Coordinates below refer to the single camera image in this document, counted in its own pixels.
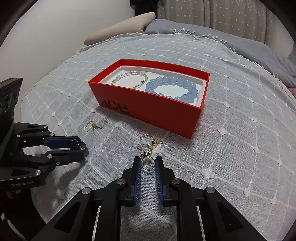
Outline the gold flower charm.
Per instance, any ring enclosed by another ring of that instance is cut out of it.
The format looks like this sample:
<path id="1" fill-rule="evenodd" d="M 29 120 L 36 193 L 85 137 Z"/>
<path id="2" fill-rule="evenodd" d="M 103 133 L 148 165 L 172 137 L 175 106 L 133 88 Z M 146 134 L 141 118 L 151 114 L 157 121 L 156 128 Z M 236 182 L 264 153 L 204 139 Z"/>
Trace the gold flower charm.
<path id="1" fill-rule="evenodd" d="M 144 158 L 144 157 L 151 156 L 151 155 L 152 155 L 152 151 L 147 150 L 147 151 L 142 151 L 139 156 L 141 158 Z"/>

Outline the gold charm silver clasp earring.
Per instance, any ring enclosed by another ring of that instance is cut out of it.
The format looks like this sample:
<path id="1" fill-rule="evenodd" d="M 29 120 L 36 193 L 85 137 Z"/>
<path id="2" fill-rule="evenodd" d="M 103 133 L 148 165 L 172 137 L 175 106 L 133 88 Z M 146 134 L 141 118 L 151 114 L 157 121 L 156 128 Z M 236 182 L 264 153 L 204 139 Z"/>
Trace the gold charm silver clasp earring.
<path id="1" fill-rule="evenodd" d="M 91 121 L 91 128 L 93 130 L 95 130 L 95 129 L 102 129 L 106 125 L 106 123 L 107 123 L 107 119 L 106 118 L 103 119 L 103 120 L 101 120 L 101 121 L 99 121 L 99 122 L 97 122 L 97 123 L 95 121 Z"/>

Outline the red Ace box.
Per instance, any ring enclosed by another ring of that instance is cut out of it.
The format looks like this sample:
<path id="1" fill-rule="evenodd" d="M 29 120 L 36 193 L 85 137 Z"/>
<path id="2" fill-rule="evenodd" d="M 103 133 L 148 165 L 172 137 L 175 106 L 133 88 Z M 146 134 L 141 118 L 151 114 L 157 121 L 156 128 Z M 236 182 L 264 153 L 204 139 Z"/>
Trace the red Ace box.
<path id="1" fill-rule="evenodd" d="M 190 80 L 197 85 L 198 99 L 193 103 L 174 100 L 173 97 L 186 93 L 177 85 L 159 87 L 163 96 L 145 92 L 144 86 L 133 89 L 140 80 L 136 76 L 111 83 L 116 76 L 129 71 L 144 72 L 150 79 L 167 75 Z M 210 73 L 183 65 L 119 59 L 92 77 L 88 84 L 100 106 L 191 138 L 203 109 L 209 80 Z"/>

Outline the grey checked bedspread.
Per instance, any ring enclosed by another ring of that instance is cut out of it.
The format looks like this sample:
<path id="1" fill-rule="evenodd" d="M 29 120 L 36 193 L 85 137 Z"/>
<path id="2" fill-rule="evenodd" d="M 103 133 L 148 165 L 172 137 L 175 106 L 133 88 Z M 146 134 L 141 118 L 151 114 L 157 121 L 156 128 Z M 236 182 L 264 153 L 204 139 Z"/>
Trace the grey checked bedspread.
<path id="1" fill-rule="evenodd" d="M 181 64 L 210 73 L 191 139 L 100 108 L 88 80 L 120 58 Z M 102 129 L 91 128 L 107 119 Z M 267 239 L 283 240 L 295 221 L 295 99 L 259 65 L 220 42 L 185 34 L 120 35 L 84 48 L 43 77 L 22 100 L 22 121 L 79 136 L 85 163 L 57 167 L 32 193 L 45 221 L 84 187 L 119 178 L 147 134 L 156 153 L 193 187 L 216 188 Z"/>

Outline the beige pillow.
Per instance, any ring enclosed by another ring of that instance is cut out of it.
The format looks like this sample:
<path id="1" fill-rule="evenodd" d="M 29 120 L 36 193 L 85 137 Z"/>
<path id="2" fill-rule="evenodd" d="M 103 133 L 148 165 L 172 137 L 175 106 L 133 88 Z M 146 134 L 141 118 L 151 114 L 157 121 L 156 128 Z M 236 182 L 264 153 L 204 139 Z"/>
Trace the beige pillow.
<path id="1" fill-rule="evenodd" d="M 120 34 L 143 33 L 145 27 L 148 26 L 155 18 L 156 14 L 150 12 L 126 19 L 108 28 L 97 30 L 85 39 L 84 44 L 89 46 Z"/>

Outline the pink pillow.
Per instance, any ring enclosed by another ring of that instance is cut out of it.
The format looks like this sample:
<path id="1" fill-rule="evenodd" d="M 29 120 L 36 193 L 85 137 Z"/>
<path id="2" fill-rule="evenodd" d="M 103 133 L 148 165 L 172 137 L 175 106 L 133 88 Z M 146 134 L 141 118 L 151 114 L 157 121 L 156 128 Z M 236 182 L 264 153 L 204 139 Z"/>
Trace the pink pillow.
<path id="1" fill-rule="evenodd" d="M 296 88 L 288 88 L 288 90 L 291 92 L 291 94 L 296 98 Z"/>

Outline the grey blue blanket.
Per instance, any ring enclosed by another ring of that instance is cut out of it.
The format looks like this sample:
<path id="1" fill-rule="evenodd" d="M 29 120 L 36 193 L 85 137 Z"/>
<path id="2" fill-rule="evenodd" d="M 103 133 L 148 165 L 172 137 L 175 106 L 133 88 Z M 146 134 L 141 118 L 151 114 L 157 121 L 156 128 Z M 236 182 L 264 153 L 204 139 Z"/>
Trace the grey blue blanket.
<path id="1" fill-rule="evenodd" d="M 295 65 L 266 44 L 255 40 L 237 37 L 211 28 L 176 23 L 164 19 L 152 21 L 144 29 L 145 34 L 188 34 L 195 36 L 210 35 L 222 42 L 237 54 L 254 61 L 265 70 L 278 77 L 288 88 L 295 88 Z"/>

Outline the dotted grey curtain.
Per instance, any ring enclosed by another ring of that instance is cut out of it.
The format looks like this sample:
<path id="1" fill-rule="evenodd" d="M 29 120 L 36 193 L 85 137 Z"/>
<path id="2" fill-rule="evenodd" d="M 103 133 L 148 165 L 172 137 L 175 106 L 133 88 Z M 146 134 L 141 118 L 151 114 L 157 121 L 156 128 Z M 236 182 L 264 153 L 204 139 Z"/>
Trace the dotted grey curtain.
<path id="1" fill-rule="evenodd" d="M 261 1 L 164 0 L 158 3 L 158 18 L 209 27 L 268 46 L 273 41 L 275 15 Z"/>

